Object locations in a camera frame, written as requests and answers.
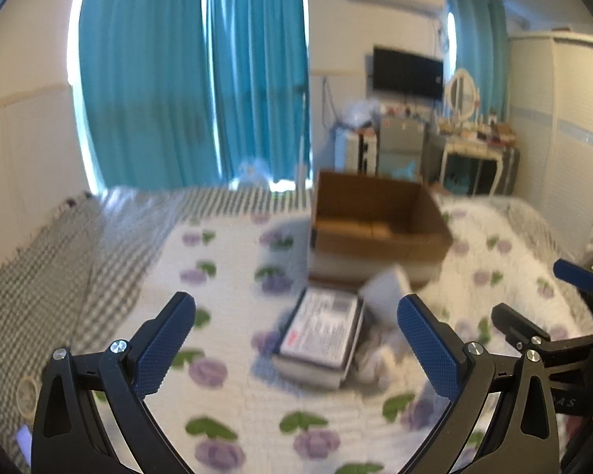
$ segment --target wall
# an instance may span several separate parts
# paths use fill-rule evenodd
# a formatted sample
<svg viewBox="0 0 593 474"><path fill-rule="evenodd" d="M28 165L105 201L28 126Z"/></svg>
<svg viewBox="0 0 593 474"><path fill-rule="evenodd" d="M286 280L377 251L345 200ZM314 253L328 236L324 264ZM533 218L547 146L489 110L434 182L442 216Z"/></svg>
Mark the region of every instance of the wall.
<svg viewBox="0 0 593 474"><path fill-rule="evenodd" d="M523 20L523 18L519 19L513 15L507 15L507 34L518 34L521 32L525 32L529 30L530 24L528 21Z"/></svg>
<svg viewBox="0 0 593 474"><path fill-rule="evenodd" d="M0 98L66 82L72 1L6 1L0 11Z"/></svg>
<svg viewBox="0 0 593 474"><path fill-rule="evenodd" d="M593 23L559 23L555 21L535 21L528 31L551 31L554 28L570 27L572 32L593 35Z"/></svg>
<svg viewBox="0 0 593 474"><path fill-rule="evenodd" d="M7 0L0 11L0 264L88 187L66 74L71 4Z"/></svg>
<svg viewBox="0 0 593 474"><path fill-rule="evenodd" d="M439 20L417 12L353 0L308 0L310 100L314 169L333 165L333 147L323 124L323 78L336 109L368 92L367 57L375 44L443 57ZM328 118L325 125L332 124Z"/></svg>

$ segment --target metal screw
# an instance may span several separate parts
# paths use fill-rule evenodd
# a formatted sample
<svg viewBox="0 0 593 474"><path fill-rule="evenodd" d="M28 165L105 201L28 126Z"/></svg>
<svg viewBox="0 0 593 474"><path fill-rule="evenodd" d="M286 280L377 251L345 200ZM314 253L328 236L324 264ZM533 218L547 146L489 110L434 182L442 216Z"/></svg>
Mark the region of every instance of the metal screw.
<svg viewBox="0 0 593 474"><path fill-rule="evenodd" d="M122 353L128 347L128 343L124 340L115 340L110 346L112 353Z"/></svg>
<svg viewBox="0 0 593 474"><path fill-rule="evenodd" d="M468 351L470 351L470 353L479 356L479 354L483 353L483 346L481 346L481 344L479 344L478 342L470 342L468 344Z"/></svg>
<svg viewBox="0 0 593 474"><path fill-rule="evenodd" d="M68 352L64 348L53 351L53 360L63 360Z"/></svg>
<svg viewBox="0 0 593 474"><path fill-rule="evenodd" d="M528 350L527 351L527 359L529 359L531 361L539 361L540 355L538 353L536 353L536 351L534 351L534 350Z"/></svg>

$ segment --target television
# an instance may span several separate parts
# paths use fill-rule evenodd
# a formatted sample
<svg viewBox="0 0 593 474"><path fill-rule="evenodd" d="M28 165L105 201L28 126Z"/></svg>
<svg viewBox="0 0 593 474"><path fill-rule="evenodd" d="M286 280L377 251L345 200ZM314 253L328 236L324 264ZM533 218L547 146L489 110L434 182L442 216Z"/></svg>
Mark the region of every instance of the television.
<svg viewBox="0 0 593 474"><path fill-rule="evenodd" d="M440 100L444 63L408 52L374 47L373 89Z"/></svg>

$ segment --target window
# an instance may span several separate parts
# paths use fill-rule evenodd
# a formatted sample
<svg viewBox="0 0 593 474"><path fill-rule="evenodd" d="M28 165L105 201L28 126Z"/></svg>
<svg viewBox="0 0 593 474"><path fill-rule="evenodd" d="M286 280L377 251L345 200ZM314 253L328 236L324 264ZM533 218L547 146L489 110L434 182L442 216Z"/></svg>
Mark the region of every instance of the window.
<svg viewBox="0 0 593 474"><path fill-rule="evenodd" d="M452 12L448 12L448 70L446 71L446 79L449 80L455 74L457 66L457 30L455 29L455 16Z"/></svg>
<svg viewBox="0 0 593 474"><path fill-rule="evenodd" d="M80 147L81 147L81 153L82 153L85 169L87 172L87 178L88 178L90 190L96 194L96 193L100 193L103 190L105 190L106 184L104 182L103 176L102 176L100 169L98 167L96 155L93 153L94 145L93 145L93 141L90 140L89 123L88 123L88 119L87 119L87 114L85 112L83 93L81 92L81 76L80 76L80 65L79 65L79 15L80 15L80 11L81 11L82 2L83 2L83 0L73 0L73 7L71 9L71 17L70 17L70 30L69 30L69 34L68 34L69 40L68 40L68 52L67 52L68 53L67 69L68 69L68 79L69 79L71 86L73 87L74 107L75 107L76 119L77 119L77 132L79 133L79 143L80 143ZM307 16L308 16L307 0L304 0L304 18L305 18L304 25L305 25L306 48L307 48L307 44L308 44ZM207 0L202 0L202 19L203 19L204 28L205 28L204 34L205 34L205 39L206 39L206 47L208 48L208 53L209 53L209 55L207 55L207 56L208 56L209 61L212 62L213 55L211 53L211 48L212 48L212 44L211 44L211 40L210 40L211 37L207 31L207 23L208 23ZM209 66L209 72L212 77L214 75L214 67L213 66ZM230 178L233 178L232 172L229 172L228 176L222 172L223 162L222 162L220 147L223 146L223 144L222 145L220 144L220 136L218 135L218 132L219 132L218 122L217 122L217 119L215 116L215 101L214 101L214 99L215 99L215 83L214 83L213 79L210 80L210 85L211 85L210 93L211 93L211 97L213 98L212 121L213 121L213 136L215 138L214 153L215 153L215 157L217 159L218 169L220 170L219 175L220 175L220 178L222 178L222 179L227 178L225 180L225 182L231 181L232 185L237 185L239 180L237 180L237 179L231 180L230 179ZM310 157L310 164L311 164L311 158L312 158L311 146L309 144L309 141L305 141L304 139L302 139L302 143L303 142L305 142L305 148L308 148L310 150L309 157ZM304 158L303 149L304 149L304 147L301 146L301 150L299 151L298 158ZM286 163L282 158L280 158L278 160L278 162L280 164ZM288 174L287 177L297 178L297 181L299 181L299 182L304 181L306 186L311 186L311 180L304 179L307 177L307 174L305 174L305 175L301 174L304 171L304 169L303 169L304 164L305 164L305 162L295 166L296 174L294 177L292 177L291 174ZM282 172L281 174L278 174L277 178L286 177L284 172ZM277 183L270 184L270 188L275 191L290 190L290 189L295 188L295 186L296 186L295 181L292 179L291 180L280 179L280 180L278 180Z"/></svg>

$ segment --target white cabinet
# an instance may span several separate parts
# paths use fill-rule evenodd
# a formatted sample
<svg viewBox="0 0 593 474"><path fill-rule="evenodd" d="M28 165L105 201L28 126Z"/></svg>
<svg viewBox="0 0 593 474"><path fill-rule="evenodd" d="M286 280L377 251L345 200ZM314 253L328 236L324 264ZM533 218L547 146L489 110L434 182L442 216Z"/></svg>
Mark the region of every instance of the white cabinet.
<svg viewBox="0 0 593 474"><path fill-rule="evenodd" d="M522 153L514 195L579 254L593 232L593 36L510 38L510 124Z"/></svg>

